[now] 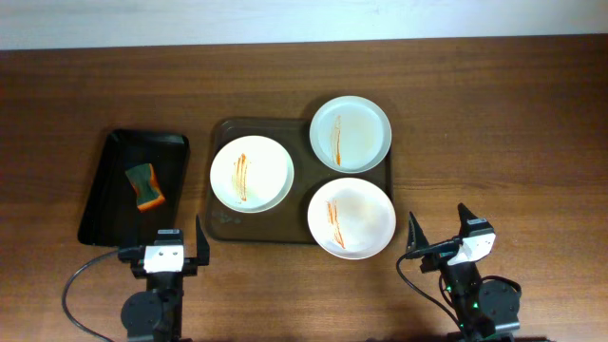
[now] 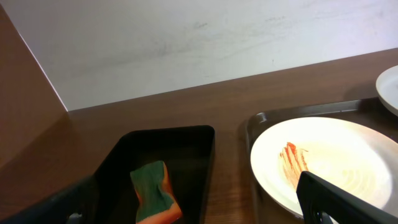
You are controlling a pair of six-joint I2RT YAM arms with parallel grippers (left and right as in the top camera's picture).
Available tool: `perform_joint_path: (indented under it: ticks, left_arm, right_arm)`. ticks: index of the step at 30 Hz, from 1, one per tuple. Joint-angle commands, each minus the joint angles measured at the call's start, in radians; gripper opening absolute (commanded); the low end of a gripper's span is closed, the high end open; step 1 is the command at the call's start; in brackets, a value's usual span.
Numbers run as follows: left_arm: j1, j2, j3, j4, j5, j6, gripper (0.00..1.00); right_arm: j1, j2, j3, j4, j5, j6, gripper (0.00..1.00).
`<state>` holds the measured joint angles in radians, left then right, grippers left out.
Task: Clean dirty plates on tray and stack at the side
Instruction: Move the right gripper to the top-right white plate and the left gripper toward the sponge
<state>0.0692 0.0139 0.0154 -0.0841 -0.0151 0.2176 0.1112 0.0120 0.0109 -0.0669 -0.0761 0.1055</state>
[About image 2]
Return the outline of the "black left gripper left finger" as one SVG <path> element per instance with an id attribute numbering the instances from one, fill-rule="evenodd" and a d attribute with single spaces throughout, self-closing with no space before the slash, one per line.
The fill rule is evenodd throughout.
<path id="1" fill-rule="evenodd" d="M 93 178 L 87 177 L 1 220 L 1 224 L 24 223 L 93 223 Z"/>

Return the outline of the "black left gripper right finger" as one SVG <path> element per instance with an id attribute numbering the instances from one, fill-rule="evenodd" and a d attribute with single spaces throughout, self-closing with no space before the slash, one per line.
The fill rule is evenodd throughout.
<path id="1" fill-rule="evenodd" d="M 319 176 L 303 171 L 296 194 L 306 224 L 394 224 L 397 217 L 349 194 Z"/>

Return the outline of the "white plate with orange smear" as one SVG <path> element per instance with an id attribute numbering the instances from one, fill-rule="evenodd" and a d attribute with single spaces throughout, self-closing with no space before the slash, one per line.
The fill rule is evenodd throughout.
<path id="1" fill-rule="evenodd" d="M 336 118 L 294 118 L 272 125 L 250 153 L 254 178 L 278 205 L 303 220 L 296 194 L 309 171 L 397 217 L 397 142 Z"/>

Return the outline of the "green and orange sponge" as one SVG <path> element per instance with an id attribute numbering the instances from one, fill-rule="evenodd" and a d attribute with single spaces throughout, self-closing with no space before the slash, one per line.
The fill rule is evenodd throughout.
<path id="1" fill-rule="evenodd" d="M 171 224 L 183 216 L 164 161 L 146 164 L 130 178 L 139 201 L 136 224 Z"/>

